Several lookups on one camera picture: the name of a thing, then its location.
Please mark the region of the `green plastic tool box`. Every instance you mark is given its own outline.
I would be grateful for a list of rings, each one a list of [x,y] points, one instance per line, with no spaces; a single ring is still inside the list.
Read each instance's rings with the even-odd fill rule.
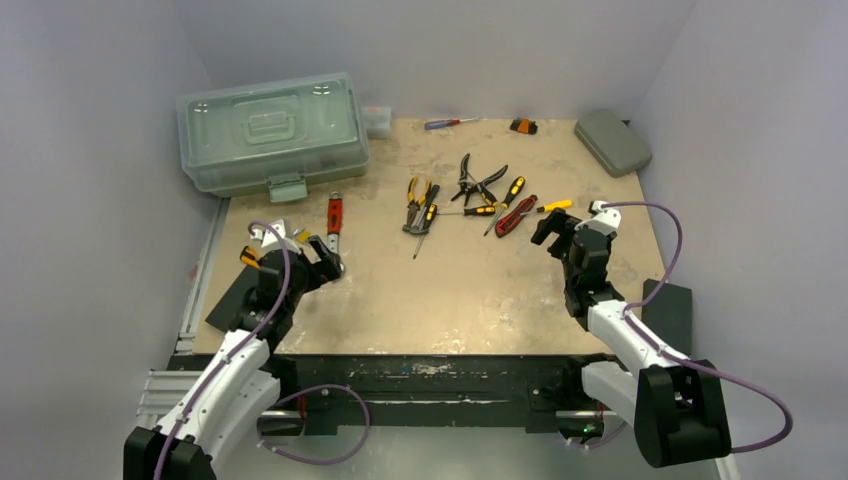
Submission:
[[[345,72],[183,95],[176,114],[184,173],[220,198],[295,201],[368,168],[362,108]]]

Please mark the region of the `black yellow phillips screwdriver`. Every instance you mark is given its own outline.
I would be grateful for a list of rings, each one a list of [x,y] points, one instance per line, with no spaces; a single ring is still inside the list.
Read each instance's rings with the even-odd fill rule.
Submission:
[[[413,259],[418,257],[418,254],[423,245],[425,236],[429,233],[430,227],[434,222],[435,218],[438,215],[438,206],[436,204],[430,204],[426,213],[423,215],[421,221],[418,225],[418,243],[416,244],[416,248],[413,253]]]

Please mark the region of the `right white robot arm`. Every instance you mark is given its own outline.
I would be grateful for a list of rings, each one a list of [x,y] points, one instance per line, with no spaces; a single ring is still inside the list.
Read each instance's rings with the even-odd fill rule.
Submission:
[[[634,316],[608,279],[612,243],[621,213],[608,203],[593,204],[581,220],[562,208],[541,219],[531,238],[556,238],[549,254],[563,267],[565,307],[587,332],[613,354],[588,361],[564,376],[561,392],[576,407],[597,400],[629,425],[643,459],[655,468],[722,458],[731,438],[720,379],[706,360],[687,364]]]

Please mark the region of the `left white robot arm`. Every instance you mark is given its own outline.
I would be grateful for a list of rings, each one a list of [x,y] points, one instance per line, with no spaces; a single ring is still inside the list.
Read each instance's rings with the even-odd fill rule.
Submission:
[[[273,371],[272,356],[302,297],[340,279],[340,256],[318,235],[285,221],[254,221],[239,259],[244,268],[207,317],[224,334],[193,385],[152,427],[123,447],[126,479],[214,479],[237,441],[266,408],[297,399],[298,382]]]

